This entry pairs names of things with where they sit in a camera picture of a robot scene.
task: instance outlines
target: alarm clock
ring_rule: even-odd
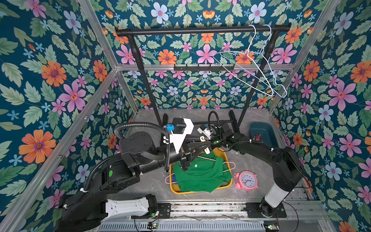
[[[241,173],[236,173],[233,177],[233,183],[238,189],[243,189],[245,191],[257,189],[257,178],[256,175],[250,171],[243,171]]]

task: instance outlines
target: yellow basket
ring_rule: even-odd
[[[213,152],[214,152],[214,154],[216,155],[216,156],[219,156],[219,157],[221,157],[221,158],[223,158],[226,162],[228,162],[228,158],[227,158],[227,154],[224,152],[224,151],[220,151],[218,148],[215,148],[214,150],[213,150]],[[170,173],[170,183],[171,182],[173,182],[172,181],[172,176],[171,176],[171,174],[172,174],[172,167],[174,166],[174,164],[172,164],[172,165],[170,165],[170,170],[169,170],[169,173]],[[216,188],[215,190],[217,190],[217,189],[225,189],[225,188],[228,188],[229,186],[231,186],[232,185],[232,179],[228,182],[228,185],[226,185],[226,186],[221,186],[221,187],[219,187],[219,188]],[[179,186],[177,185],[177,184],[170,184],[170,189],[171,189],[171,191],[173,192],[173,193],[175,193],[175,194],[188,194],[188,193],[197,193],[197,192],[192,192],[192,191],[190,191],[190,192],[181,192],[181,190],[180,190],[180,188],[179,188]]]

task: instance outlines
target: green t-shirt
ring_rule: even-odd
[[[228,169],[227,165],[223,164],[224,159],[216,156],[214,152],[211,152],[210,154],[204,153],[200,156],[214,159],[216,161],[197,157],[193,162],[191,162],[187,171],[181,169],[179,162],[174,165],[175,177],[182,192],[206,191],[211,193],[223,182],[228,182],[232,179],[231,172],[223,172]]]

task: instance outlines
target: orange flower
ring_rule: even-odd
[[[111,136],[109,137],[109,140],[108,140],[108,147],[110,149],[115,148],[116,142],[117,142],[116,135],[115,134],[111,134]]]
[[[354,227],[351,227],[348,222],[340,222],[339,230],[341,232],[356,232]]]
[[[265,97],[259,98],[258,101],[257,101],[257,104],[258,105],[264,105],[264,104],[267,103],[267,101],[268,101],[268,98],[265,98]]]
[[[352,69],[352,75],[350,75],[350,79],[354,80],[355,83],[365,83],[367,82],[367,78],[371,78],[371,61],[366,61],[365,63],[359,62],[357,67]]]
[[[202,33],[201,36],[202,41],[205,43],[210,43],[210,41],[213,40],[214,33]]]
[[[174,56],[174,52],[165,49],[163,52],[160,52],[158,57],[158,61],[161,62],[162,65],[174,65],[177,57]]]
[[[34,47],[32,44],[29,43],[29,44],[28,44],[28,47],[29,47],[32,51],[34,51],[34,52],[36,51],[35,47]]]
[[[33,136],[27,134],[22,138],[22,142],[26,143],[19,146],[19,154],[26,155],[23,160],[27,163],[32,163],[36,159],[36,163],[45,161],[45,156],[49,157],[55,147],[55,139],[53,135],[47,131],[44,134],[43,130],[34,130]]]
[[[294,143],[296,146],[300,146],[303,144],[303,138],[301,137],[301,134],[298,134],[296,133],[294,135],[294,139],[293,139]]]
[[[238,56],[236,56],[236,61],[237,61],[236,63],[239,65],[249,65],[251,64],[251,61],[255,59],[255,56],[253,55],[254,55],[253,52],[247,53],[247,49],[246,51],[241,51],[240,53],[238,53]]]
[[[109,17],[110,19],[114,17],[114,14],[109,10],[106,10],[105,13],[106,13],[107,17]]]
[[[95,72],[95,77],[99,79],[100,82],[106,79],[107,76],[106,66],[104,65],[104,63],[102,63],[101,60],[94,61],[93,71]]]
[[[366,137],[365,138],[365,144],[370,145],[369,147],[367,147],[367,150],[371,154],[371,137]]]
[[[311,61],[309,64],[306,65],[304,70],[304,79],[306,81],[312,82],[313,79],[316,79],[319,72],[319,62],[318,61]]]
[[[277,124],[277,127],[279,128],[279,120],[277,118],[275,118],[275,122]]]
[[[212,19],[215,16],[215,11],[213,11],[213,10],[211,10],[211,11],[205,10],[204,12],[202,12],[202,15],[206,19]]]
[[[46,79],[46,82],[49,85],[53,85],[58,87],[59,84],[63,84],[67,79],[65,68],[60,66],[60,63],[48,61],[48,66],[43,65],[41,69],[43,72],[41,73],[42,77]]]
[[[200,100],[200,103],[201,103],[202,105],[206,105],[207,102],[208,102],[207,98],[201,98],[201,100]]]
[[[309,16],[311,16],[313,10],[307,10],[305,13],[304,13],[304,18],[308,18]]]
[[[142,99],[140,99],[140,102],[143,105],[150,105],[151,104],[151,101],[148,98],[142,98]]]
[[[299,36],[301,36],[302,31],[301,27],[294,27],[292,30],[289,30],[287,35],[285,36],[286,43],[293,43],[299,39]]]

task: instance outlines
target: clothing rack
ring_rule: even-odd
[[[257,32],[269,32],[270,28],[267,26],[255,26]],[[287,25],[275,25],[272,26],[272,36],[269,40],[269,43],[266,45],[264,57],[266,59],[269,59],[269,56],[274,50],[276,40],[281,32],[288,32],[291,28],[291,23]],[[140,51],[137,47],[137,44],[135,42],[134,36],[138,35],[173,35],[173,34],[197,34],[197,33],[207,33],[207,32],[213,32],[213,33],[227,33],[227,32],[254,32],[254,28],[250,26],[239,26],[239,27],[187,27],[187,28],[158,28],[158,29],[117,29],[116,28],[116,34],[117,36],[126,36],[129,40],[129,46],[131,48],[131,52],[133,54],[133,57],[135,59],[135,62],[137,64],[138,70],[141,73],[141,76],[143,77],[143,83],[146,87],[146,90],[148,92],[148,96],[151,101],[151,106],[153,107],[153,111],[155,112],[156,119],[159,125],[166,125],[168,117],[165,114],[163,117],[163,121],[161,121],[160,114],[158,113],[157,105],[155,98],[152,94],[151,86],[148,82],[147,75],[145,73],[145,68],[143,64],[143,60],[140,54]],[[267,65],[267,61],[265,59],[262,59],[260,63],[260,69],[264,70],[265,66]],[[181,70],[185,71],[187,68],[182,66]],[[197,66],[196,68],[192,67],[192,71],[201,71],[201,70],[208,70],[208,69],[219,69],[218,67],[214,66]],[[262,73],[258,72],[256,76],[259,78],[261,77]],[[252,84],[253,87],[256,87],[259,83],[259,80],[256,78]],[[243,107],[241,116],[237,122],[233,111],[231,110],[229,112],[230,120],[228,122],[232,123],[233,130],[235,132],[239,132],[239,127],[241,125],[241,122],[243,120],[243,117],[245,116],[246,110],[249,107],[250,101],[253,97],[255,90],[251,89],[249,96],[246,99],[245,106]],[[203,124],[204,122],[194,122],[194,124]]]

